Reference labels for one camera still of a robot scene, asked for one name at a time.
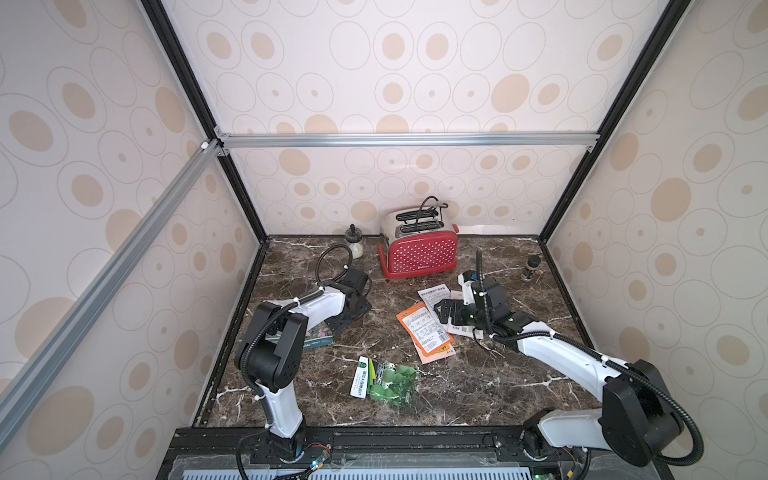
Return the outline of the white green-text seed packet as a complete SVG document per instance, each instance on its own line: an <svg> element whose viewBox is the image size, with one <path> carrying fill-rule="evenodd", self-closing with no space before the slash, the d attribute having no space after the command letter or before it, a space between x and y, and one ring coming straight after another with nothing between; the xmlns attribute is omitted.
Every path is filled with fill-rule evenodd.
<svg viewBox="0 0 768 480"><path fill-rule="evenodd" d="M440 301L452 298L451 290L445 284L419 290L418 295L430 311L433 311Z"/></svg>

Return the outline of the orange marigold seed packet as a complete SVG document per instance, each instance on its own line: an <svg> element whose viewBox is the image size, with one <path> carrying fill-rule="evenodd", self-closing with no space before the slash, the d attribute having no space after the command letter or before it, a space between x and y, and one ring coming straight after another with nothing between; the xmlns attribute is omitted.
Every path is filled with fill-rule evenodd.
<svg viewBox="0 0 768 480"><path fill-rule="evenodd" d="M410 336L422 364L447 359L456 354L454 338L433 317L424 302L419 302L396 315Z"/></svg>

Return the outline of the white orange-text seed packet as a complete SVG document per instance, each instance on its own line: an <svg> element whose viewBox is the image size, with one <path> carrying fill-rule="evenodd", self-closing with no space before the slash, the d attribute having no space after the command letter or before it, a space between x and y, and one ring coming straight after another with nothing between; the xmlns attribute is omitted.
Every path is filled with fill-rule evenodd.
<svg viewBox="0 0 768 480"><path fill-rule="evenodd" d="M451 291L447 299L434 306L434 310L450 334L483 339L483 330L477 325L479 310L474 303L465 303L461 292Z"/></svg>

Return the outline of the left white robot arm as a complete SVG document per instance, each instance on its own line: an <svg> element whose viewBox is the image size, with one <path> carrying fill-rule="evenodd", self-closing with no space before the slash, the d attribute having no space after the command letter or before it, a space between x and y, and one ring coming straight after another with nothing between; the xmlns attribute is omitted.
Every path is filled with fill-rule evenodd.
<svg viewBox="0 0 768 480"><path fill-rule="evenodd" d="M293 381L308 331L324 323L336 334L372 308L367 299L369 275L347 267L337 280L322 281L314 291L257 306L235 359L243 381L263 395L269 433L294 439L304 418Z"/></svg>

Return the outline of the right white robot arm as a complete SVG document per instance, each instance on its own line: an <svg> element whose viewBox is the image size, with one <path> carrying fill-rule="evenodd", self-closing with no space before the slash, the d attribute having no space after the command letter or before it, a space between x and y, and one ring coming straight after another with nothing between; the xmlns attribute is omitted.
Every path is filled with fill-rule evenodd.
<svg viewBox="0 0 768 480"><path fill-rule="evenodd" d="M539 360L576 382L599 402L597 409L543 409L522 427L525 455L545 460L556 448L609 450L644 467L654 461L691 466L705 452L692 416L672 397L659 370L644 360L628 362L600 353L508 305L490 276L465 271L462 296L433 301L443 324L469 327L516 353Z"/></svg>

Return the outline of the green pea seed packet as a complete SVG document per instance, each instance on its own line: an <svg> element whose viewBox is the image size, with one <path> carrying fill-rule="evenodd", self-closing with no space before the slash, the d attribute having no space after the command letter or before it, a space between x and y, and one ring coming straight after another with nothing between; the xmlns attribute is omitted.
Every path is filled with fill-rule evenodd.
<svg viewBox="0 0 768 480"><path fill-rule="evenodd" d="M350 395L358 399L384 402L406 409L413 405L419 372L410 366L388 361L374 361L361 356L357 360Z"/></svg>

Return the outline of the glass jar with white granules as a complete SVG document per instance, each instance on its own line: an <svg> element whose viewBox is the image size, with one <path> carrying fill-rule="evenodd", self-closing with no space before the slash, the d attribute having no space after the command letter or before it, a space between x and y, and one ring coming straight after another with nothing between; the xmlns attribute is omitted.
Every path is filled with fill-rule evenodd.
<svg viewBox="0 0 768 480"><path fill-rule="evenodd" d="M359 259L364 254L363 233L355 224L350 224L344 233L344 238L352 252L353 259Z"/></svg>

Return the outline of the small dark spice bottle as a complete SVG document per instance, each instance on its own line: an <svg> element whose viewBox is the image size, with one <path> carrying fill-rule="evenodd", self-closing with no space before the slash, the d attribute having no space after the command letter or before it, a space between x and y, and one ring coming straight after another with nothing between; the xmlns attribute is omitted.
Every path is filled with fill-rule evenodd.
<svg viewBox="0 0 768 480"><path fill-rule="evenodd" d="M524 282L529 282L533 279L534 274L541 265L541 257L539 255L530 255L524 265L521 278Z"/></svg>

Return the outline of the red polka dot toaster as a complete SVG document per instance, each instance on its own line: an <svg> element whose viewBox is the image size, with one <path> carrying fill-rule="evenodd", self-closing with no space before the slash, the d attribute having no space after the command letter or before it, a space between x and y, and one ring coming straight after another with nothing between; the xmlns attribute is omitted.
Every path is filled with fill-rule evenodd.
<svg viewBox="0 0 768 480"><path fill-rule="evenodd" d="M404 279L453 270L459 228L444 216L447 202L430 195L418 208L386 215L378 255L385 278Z"/></svg>

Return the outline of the black right corner post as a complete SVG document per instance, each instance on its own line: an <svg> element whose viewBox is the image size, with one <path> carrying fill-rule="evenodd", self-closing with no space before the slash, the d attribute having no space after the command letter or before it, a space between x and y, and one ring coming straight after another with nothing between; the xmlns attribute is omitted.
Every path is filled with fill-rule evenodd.
<svg viewBox="0 0 768 480"><path fill-rule="evenodd" d="M616 98L600 124L597 130L599 136L595 145L587 149L578 163L574 174L566 185L542 232L539 234L539 244L542 248L553 237L555 230L565 216L578 191L586 181L594 164L607 146L608 141L627 113L632 101L657 63L663 49L691 4L692 1L690 0L673 0L666 4L648 39L642 45L626 80L618 90Z"/></svg>

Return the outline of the silver aluminium cross rail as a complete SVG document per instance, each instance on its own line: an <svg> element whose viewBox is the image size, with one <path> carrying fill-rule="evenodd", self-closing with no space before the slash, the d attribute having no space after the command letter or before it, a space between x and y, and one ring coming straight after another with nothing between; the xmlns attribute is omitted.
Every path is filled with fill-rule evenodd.
<svg viewBox="0 0 768 480"><path fill-rule="evenodd" d="M437 132L437 133L337 133L337 134L232 134L222 133L203 142L222 151L237 148L396 148L396 147L593 147L600 135L591 131L565 132Z"/></svg>

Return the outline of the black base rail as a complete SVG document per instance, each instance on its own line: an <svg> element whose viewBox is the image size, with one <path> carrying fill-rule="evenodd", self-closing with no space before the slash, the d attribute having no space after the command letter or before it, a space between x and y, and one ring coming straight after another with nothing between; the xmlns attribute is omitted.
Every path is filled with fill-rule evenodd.
<svg viewBox="0 0 768 480"><path fill-rule="evenodd" d="M171 438L157 474L160 479L238 478L244 465L251 479L301 471L320 455L330 456L316 479L670 479L669 467L653 462L633 467L608 451L585 454L558 448L543 461L523 451L519 426L311 427L304 456L283 462L257 428L183 428Z"/></svg>

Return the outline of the black corner frame post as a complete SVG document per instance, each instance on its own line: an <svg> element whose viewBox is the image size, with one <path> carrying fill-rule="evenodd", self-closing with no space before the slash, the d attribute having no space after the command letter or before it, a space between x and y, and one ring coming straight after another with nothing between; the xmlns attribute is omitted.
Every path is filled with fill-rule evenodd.
<svg viewBox="0 0 768 480"><path fill-rule="evenodd" d="M218 140L217 122L205 98L204 92L193 72L192 66L184 52L182 43L171 24L171 19L163 3L159 0L141 0L140 4L147 14L154 33L164 50L171 67L192 107L194 115L201 125L207 140ZM253 202L245 188L244 181L229 153L218 156L226 179L232 188L239 206L243 210L251 230L260 244L264 244L269 235L254 208Z"/></svg>

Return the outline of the silver aluminium side rail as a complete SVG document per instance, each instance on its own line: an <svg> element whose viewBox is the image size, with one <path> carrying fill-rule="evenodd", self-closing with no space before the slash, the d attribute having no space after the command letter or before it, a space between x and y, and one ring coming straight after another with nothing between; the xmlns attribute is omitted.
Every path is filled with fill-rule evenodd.
<svg viewBox="0 0 768 480"><path fill-rule="evenodd" d="M100 248L100 269L83 285L55 324L1 394L1 449L6 450L43 395L94 327L128 276L176 213L223 142L209 139L198 147L114 253Z"/></svg>

